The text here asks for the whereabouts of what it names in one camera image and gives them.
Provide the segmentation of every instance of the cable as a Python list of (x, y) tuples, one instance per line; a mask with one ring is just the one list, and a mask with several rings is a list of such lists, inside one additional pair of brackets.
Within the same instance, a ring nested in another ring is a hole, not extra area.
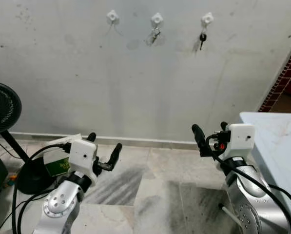
[(19, 212), (19, 217), (18, 217), (18, 234), (21, 234), (21, 222), (22, 222), (22, 217), (23, 217), (23, 213), (24, 210), (26, 208), (26, 206), (28, 205), (29, 202), (31, 202), (36, 196), (39, 196), (41, 194), (48, 194), (49, 192), (51, 192), (53, 189), (49, 189), (49, 190), (45, 190), (42, 191), (40, 193), (37, 193), (35, 195), (32, 195), (27, 201), (25, 201), (23, 207), (21, 208), (20, 212)]
[[(41, 196), (41, 197), (38, 197), (38, 198), (35, 198), (33, 199), (33, 201), (37, 201), (39, 199), (42, 199), (44, 197), (46, 197), (48, 195), (44, 195), (44, 196)], [(21, 204), (23, 204), (24, 202), (26, 202), (27, 200), (25, 201), (22, 201), (20, 204), (18, 204), (15, 208), (17, 209)], [(12, 212), (7, 216), (7, 218), (5, 218), (5, 220), (2, 222), (2, 224), (0, 225), (0, 229), (3, 227), (3, 225), (5, 224), (5, 222), (8, 220), (8, 218), (12, 215)]]
[[(49, 148), (52, 147), (60, 147), (62, 148), (64, 146), (64, 144), (54, 144), (54, 145), (48, 145), (46, 147), (41, 148), (40, 150), (38, 150), (37, 152), (35, 152), (30, 158), (29, 161), (30, 162), (34, 157), (36, 157), (37, 155), (39, 155), (42, 151), (47, 150)], [(13, 197), (12, 197), (12, 233), (13, 234), (17, 234), (17, 224), (16, 224), (16, 200), (17, 200), (17, 190), (18, 190), (18, 186), (17, 186), (17, 180), (14, 183), (14, 190), (13, 190)]]
[(281, 191), (282, 193), (284, 193), (290, 200), (291, 200), (291, 195), (289, 192), (287, 192), (285, 189), (282, 189), (280, 187), (277, 187), (275, 185), (272, 185), (272, 184), (269, 184), (269, 187), (272, 188), (272, 189), (276, 189), (278, 191)]
[(279, 208), (282, 210), (282, 212), (284, 213), (287, 221), (290, 224), (291, 227), (291, 215), (290, 213), (287, 211), (286, 207), (283, 205), (283, 203), (270, 191), (268, 190), (264, 185), (260, 184), (257, 180), (255, 180), (254, 178), (250, 177), (249, 175), (247, 175), (246, 173), (240, 171), (239, 169), (230, 166), (228, 163), (224, 162), (222, 159), (220, 159), (217, 155), (215, 155), (213, 153), (213, 151), (210, 148), (209, 145), (209, 140), (211, 138), (214, 138), (216, 135), (210, 135), (209, 137), (206, 138), (206, 147), (208, 148), (208, 150), (211, 152), (213, 158), (215, 160), (217, 160), (220, 164), (225, 165), (226, 167), (228, 167), (229, 169), (231, 169), (232, 171), (240, 174), (241, 176), (243, 176), (244, 178), (246, 178), (247, 180), (249, 180), (250, 182), (254, 183), (255, 185), (257, 185), (262, 191), (264, 191), (267, 195), (269, 195), (273, 201), (279, 206)]
[(20, 157), (15, 157), (13, 154), (10, 153), (10, 151), (8, 151), (1, 143), (0, 143), (0, 146), (6, 151), (8, 152), (9, 155), (11, 155), (12, 157), (14, 158), (17, 158), (17, 159), (21, 159)]

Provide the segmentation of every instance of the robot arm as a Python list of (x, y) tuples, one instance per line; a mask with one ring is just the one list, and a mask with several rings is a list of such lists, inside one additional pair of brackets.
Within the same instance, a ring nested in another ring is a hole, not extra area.
[[(88, 139), (94, 141), (95, 134)], [(41, 219), (33, 234), (70, 234), (85, 192), (95, 186), (102, 169), (111, 171), (115, 167), (121, 144), (117, 144), (107, 163), (101, 163), (97, 157), (97, 146), (90, 141), (76, 140), (67, 146), (71, 173), (46, 197)]]
[[(215, 154), (230, 166), (241, 170), (270, 190), (260, 172), (247, 165), (247, 157), (254, 146), (254, 126), (250, 124), (221, 123), (222, 131), (208, 137), (214, 138), (215, 150), (209, 152), (204, 133), (195, 124), (192, 126), (201, 156)], [(238, 224), (244, 234), (287, 234), (289, 224), (282, 210), (258, 186), (217, 162), (218, 170), (226, 176), (227, 193), (233, 205)]]

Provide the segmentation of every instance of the electric fan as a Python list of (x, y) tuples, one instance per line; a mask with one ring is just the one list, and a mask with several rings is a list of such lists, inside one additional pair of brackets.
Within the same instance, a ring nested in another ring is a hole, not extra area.
[(18, 189), (25, 194), (35, 194), (49, 187), (54, 178), (48, 174), (43, 158), (30, 160), (26, 152), (8, 132), (8, 129), (17, 122), (20, 113), (19, 96), (10, 87), (0, 83), (0, 135), (25, 162), (18, 175)]

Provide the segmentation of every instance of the white table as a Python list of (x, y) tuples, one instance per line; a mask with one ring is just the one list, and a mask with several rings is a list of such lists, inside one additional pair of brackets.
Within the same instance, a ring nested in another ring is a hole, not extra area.
[[(291, 114), (240, 114), (243, 123), (255, 125), (255, 148), (252, 156), (270, 184), (291, 194)], [(291, 213), (291, 202), (281, 194)]]

